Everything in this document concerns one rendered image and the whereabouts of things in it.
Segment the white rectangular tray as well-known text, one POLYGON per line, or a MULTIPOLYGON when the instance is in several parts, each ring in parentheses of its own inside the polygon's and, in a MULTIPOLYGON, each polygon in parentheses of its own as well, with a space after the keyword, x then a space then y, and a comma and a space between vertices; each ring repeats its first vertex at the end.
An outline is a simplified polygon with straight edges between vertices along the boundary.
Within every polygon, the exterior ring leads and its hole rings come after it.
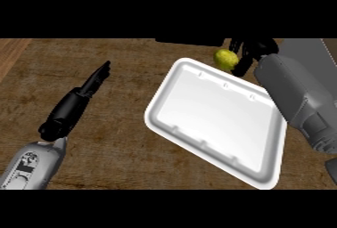
POLYGON ((287 122, 260 86, 189 58, 164 77, 145 125, 260 190, 279 181, 287 122))

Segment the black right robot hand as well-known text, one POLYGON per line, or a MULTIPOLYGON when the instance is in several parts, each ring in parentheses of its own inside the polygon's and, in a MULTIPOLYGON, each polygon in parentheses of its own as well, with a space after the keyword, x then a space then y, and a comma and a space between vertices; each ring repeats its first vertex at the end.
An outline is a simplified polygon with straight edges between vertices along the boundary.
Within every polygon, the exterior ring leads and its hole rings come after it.
POLYGON ((260 60, 265 55, 279 52, 279 47, 272 38, 234 38, 229 44, 229 50, 238 53, 242 50, 242 57, 231 70, 236 77, 247 74, 253 60, 260 60))

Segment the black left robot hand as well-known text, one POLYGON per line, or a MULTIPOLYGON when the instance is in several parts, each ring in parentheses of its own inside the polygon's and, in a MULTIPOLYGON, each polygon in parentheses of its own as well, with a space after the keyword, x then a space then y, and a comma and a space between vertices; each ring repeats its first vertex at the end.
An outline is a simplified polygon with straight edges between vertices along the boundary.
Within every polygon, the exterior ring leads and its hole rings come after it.
POLYGON ((56 104, 46 122, 38 128, 41 138, 53 142, 68 136, 87 108, 90 98, 96 94, 103 80, 109 77, 108 61, 92 73, 81 87, 74 87, 56 104))

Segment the yellow-green pear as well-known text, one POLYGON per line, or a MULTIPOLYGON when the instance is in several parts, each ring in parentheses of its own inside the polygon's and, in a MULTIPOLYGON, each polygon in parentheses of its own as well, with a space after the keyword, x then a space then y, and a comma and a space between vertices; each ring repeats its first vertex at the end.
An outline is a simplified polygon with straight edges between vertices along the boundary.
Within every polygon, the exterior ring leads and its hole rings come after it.
POLYGON ((213 55, 214 63, 220 69, 232 70, 238 64, 238 56, 228 49, 220 49, 213 55))

